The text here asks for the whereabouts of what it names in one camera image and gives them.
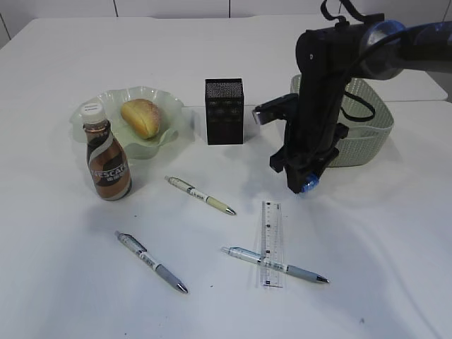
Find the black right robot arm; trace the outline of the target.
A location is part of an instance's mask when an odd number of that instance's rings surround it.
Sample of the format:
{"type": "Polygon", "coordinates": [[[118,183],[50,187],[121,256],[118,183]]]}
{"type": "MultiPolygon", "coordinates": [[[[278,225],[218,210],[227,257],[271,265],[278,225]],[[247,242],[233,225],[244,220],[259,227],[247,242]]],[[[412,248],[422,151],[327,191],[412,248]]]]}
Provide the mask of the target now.
{"type": "Polygon", "coordinates": [[[288,188],[305,192],[338,156],[348,135],[338,121],[352,78],[388,80],[404,69],[451,72],[451,22],[406,28],[394,20],[307,30],[296,44],[301,73],[297,94],[266,103],[286,122],[283,145],[270,167],[284,171],[288,188]]]}

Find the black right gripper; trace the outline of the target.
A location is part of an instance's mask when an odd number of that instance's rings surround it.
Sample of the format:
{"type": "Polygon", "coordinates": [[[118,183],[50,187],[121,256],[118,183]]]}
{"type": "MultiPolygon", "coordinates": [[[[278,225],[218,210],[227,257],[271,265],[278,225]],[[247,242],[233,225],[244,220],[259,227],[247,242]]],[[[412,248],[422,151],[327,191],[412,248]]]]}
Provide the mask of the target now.
{"type": "Polygon", "coordinates": [[[339,150],[336,145],[340,139],[348,135],[349,128],[342,123],[337,123],[333,131],[333,140],[325,150],[319,150],[318,146],[313,150],[295,150],[290,145],[291,131],[294,126],[293,122],[286,122],[283,145],[278,152],[270,156],[269,165],[277,173],[280,173],[285,166],[288,188],[293,193],[300,194],[307,175],[311,173],[322,175],[325,168],[337,158],[339,150]]]}

